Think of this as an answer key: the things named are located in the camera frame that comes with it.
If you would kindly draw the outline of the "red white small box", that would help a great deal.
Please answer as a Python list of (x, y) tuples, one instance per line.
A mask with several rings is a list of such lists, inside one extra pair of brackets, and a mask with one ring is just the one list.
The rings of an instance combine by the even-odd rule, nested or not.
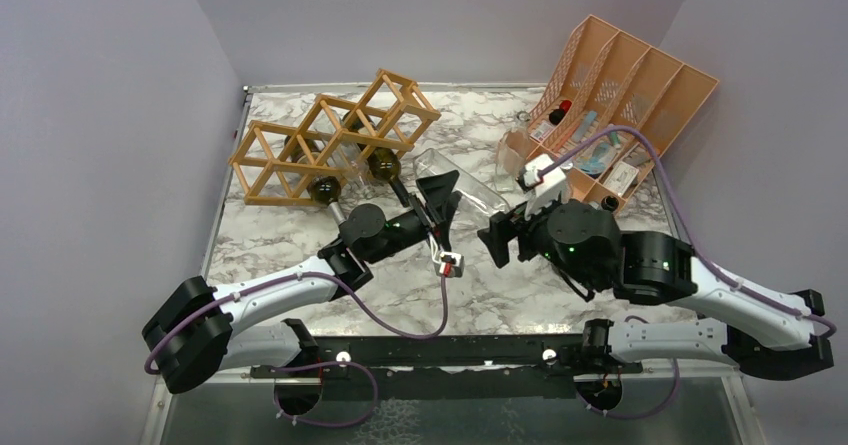
[(543, 120), (539, 122), (532, 131), (529, 132), (529, 135), (537, 142), (543, 142), (555, 129), (555, 125), (551, 124), (547, 120)]

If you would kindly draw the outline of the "light blue pen case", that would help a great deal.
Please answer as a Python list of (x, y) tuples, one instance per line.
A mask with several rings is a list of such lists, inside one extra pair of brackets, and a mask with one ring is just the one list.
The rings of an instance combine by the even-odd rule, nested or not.
[(593, 126), (597, 117), (597, 113), (593, 110), (589, 110), (581, 119), (578, 127), (575, 129), (572, 135), (572, 141), (575, 144), (579, 144), (583, 141), (585, 135), (589, 132), (590, 128)]

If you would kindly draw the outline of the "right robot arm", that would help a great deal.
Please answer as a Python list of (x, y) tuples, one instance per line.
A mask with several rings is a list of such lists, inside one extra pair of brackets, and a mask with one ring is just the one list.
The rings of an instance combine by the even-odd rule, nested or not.
[(823, 299), (813, 290), (781, 293), (735, 277), (686, 242), (655, 231), (623, 231), (614, 216), (576, 200), (527, 216), (494, 214), (478, 237), (497, 267), (517, 257), (546, 259), (580, 297), (611, 291), (635, 305), (667, 305), (696, 319), (633, 324), (588, 321), (571, 361), (600, 372), (645, 359), (715, 361), (765, 380), (789, 381), (831, 368), (827, 337), (816, 333)]

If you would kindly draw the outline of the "red black small bottle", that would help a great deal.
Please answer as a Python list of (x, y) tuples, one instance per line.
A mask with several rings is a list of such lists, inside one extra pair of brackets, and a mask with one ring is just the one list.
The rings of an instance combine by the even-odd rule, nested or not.
[(563, 100), (555, 109), (553, 109), (549, 113), (548, 121), (552, 125), (555, 125), (555, 126), (559, 125), (560, 123), (562, 123), (564, 121), (564, 119), (565, 119), (567, 113), (570, 111), (571, 107), (572, 107), (572, 101), (571, 100)]

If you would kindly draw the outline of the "green wine bottle silver neck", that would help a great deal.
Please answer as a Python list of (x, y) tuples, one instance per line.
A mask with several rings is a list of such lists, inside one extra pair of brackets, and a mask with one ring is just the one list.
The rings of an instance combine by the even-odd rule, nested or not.
[[(287, 145), (290, 141), (295, 140), (292, 136), (287, 136), (284, 140), (284, 145)], [(313, 158), (317, 158), (326, 145), (326, 142), (323, 140), (305, 139), (305, 142)], [(300, 145), (296, 145), (290, 154), (288, 161), (306, 164), (308, 162), (308, 157), (302, 147)], [(327, 161), (327, 165), (335, 167), (337, 165), (336, 159), (331, 156)], [(303, 175), (292, 172), (284, 172), (283, 176), (292, 191), (296, 188), (303, 177)], [(306, 192), (309, 197), (313, 201), (326, 206), (337, 225), (341, 225), (346, 220), (344, 211), (339, 203), (341, 191), (342, 185), (339, 179), (335, 176), (329, 175), (316, 175), (309, 180), (308, 185), (306, 186)]]

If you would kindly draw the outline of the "clear tall glass bottle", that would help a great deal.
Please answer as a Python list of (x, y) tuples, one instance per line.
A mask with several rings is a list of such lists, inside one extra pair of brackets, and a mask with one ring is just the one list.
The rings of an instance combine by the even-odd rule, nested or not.
[(506, 212), (509, 203), (492, 188), (434, 148), (429, 148), (413, 158), (416, 178), (424, 178), (456, 171), (459, 174), (454, 190), (462, 195), (459, 213), (467, 220), (486, 222), (496, 212)]

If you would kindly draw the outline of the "green white glue tube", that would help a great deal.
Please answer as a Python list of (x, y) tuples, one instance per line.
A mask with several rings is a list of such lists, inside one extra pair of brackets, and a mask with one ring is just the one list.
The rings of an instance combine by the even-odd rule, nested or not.
[(607, 137), (608, 137), (608, 140), (609, 140), (610, 144), (611, 144), (611, 145), (612, 145), (615, 149), (620, 149), (620, 148), (622, 147), (621, 140), (620, 140), (620, 138), (619, 138), (618, 134), (617, 134), (615, 131), (610, 132), (610, 133), (607, 135)]

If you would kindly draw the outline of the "clear square glass bottle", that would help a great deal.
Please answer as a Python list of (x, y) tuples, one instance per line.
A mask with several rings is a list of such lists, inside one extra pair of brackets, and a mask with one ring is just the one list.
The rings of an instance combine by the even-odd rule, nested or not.
[(534, 149), (534, 142), (528, 133), (530, 120), (528, 112), (517, 112), (512, 124), (498, 142), (494, 174), (497, 192), (509, 192), (514, 188), (516, 178)]

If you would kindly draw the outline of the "blue tape dispenser pack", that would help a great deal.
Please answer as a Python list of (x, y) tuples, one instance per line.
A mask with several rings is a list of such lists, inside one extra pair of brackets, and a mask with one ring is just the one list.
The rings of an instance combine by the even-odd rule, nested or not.
[(607, 139), (601, 139), (588, 147), (575, 160), (575, 167), (591, 178), (599, 178), (609, 167), (618, 153), (617, 148)]

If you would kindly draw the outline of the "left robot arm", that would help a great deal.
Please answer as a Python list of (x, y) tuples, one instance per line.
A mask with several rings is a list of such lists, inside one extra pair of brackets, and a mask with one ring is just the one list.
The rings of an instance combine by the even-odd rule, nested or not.
[(462, 259), (450, 250), (449, 231), (462, 198), (459, 177), (453, 170), (418, 179), (408, 211), (392, 219), (377, 205), (356, 206), (330, 244), (288, 269), (217, 286), (201, 276), (184, 280), (142, 329), (145, 372), (179, 394), (221, 369), (252, 365), (256, 350), (234, 345), (238, 335), (290, 310), (355, 297), (372, 279), (371, 265), (419, 243), (430, 246), (441, 279), (458, 272)]

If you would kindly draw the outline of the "peach plastic file organizer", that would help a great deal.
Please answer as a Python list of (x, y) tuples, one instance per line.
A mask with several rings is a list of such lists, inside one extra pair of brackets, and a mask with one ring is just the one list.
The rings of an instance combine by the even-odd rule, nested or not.
[[(528, 133), (563, 100), (572, 107), (543, 141), (534, 140), (532, 157), (557, 158), (611, 126), (627, 126), (649, 141), (643, 146), (629, 133), (616, 132), (622, 147), (599, 178), (575, 165), (568, 177), (572, 196), (592, 205), (608, 195), (624, 206), (656, 166), (650, 155), (663, 155), (718, 86), (718, 79), (669, 55), (626, 31), (590, 15), (571, 32), (541, 99), (530, 113)], [(596, 120), (582, 142), (572, 135), (583, 116)], [(603, 186), (612, 167), (624, 161), (640, 169), (624, 196)]]

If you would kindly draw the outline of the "small clear glass jar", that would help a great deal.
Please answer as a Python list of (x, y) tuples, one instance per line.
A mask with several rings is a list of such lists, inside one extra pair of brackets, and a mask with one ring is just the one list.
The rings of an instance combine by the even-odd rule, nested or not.
[[(314, 124), (314, 130), (325, 135), (325, 138), (319, 140), (317, 145), (321, 153), (329, 145), (335, 128), (329, 120), (320, 119)], [(335, 168), (345, 168), (347, 172), (344, 177), (347, 184), (351, 186), (352, 193), (358, 198), (370, 199), (374, 196), (374, 189), (367, 179), (367, 168), (358, 161), (359, 154), (360, 150), (355, 143), (342, 141), (329, 156), (326, 164)]]

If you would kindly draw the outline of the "wooden wine rack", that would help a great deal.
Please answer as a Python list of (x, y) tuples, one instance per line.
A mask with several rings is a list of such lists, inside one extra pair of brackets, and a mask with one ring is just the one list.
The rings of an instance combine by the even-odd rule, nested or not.
[[(356, 144), (360, 150), (358, 161), (367, 168), (369, 178), (366, 159), (376, 147), (391, 149), (401, 158), (414, 150), (418, 139), (440, 118), (441, 112), (430, 103), (415, 80), (380, 68), (356, 101), (318, 94), (297, 125), (250, 121), (229, 165), (247, 205), (318, 206), (319, 202), (313, 201), (306, 192), (314, 176), (335, 176), (342, 186), (347, 185), (344, 177), (347, 170), (326, 164), (340, 142)], [(335, 133), (329, 145), (313, 158), (305, 139), (325, 138), (314, 130), (314, 124), (320, 119), (329, 120)], [(295, 141), (284, 145), (287, 136)], [(288, 161), (296, 145), (306, 153), (306, 164)], [(303, 175), (293, 191), (286, 183), (284, 172)]]

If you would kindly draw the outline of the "dark green wine bottle labelled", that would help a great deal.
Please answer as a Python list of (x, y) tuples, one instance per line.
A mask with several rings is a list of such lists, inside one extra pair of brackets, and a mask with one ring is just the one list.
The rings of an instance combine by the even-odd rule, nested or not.
[(401, 205), (409, 207), (410, 196), (400, 179), (401, 164), (397, 155), (391, 149), (376, 147), (367, 157), (366, 162), (372, 177), (388, 184)]

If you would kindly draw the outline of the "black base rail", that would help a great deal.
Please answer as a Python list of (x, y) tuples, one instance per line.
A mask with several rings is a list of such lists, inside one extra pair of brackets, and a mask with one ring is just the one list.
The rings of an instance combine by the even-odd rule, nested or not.
[(580, 375), (638, 374), (582, 349), (581, 335), (444, 335), (430, 340), (399, 336), (317, 336), (292, 361), (318, 363), (317, 371), (287, 365), (252, 367), (253, 379), (270, 379), (291, 398), (319, 393), (325, 400), (441, 400), (512, 397), (571, 399)]

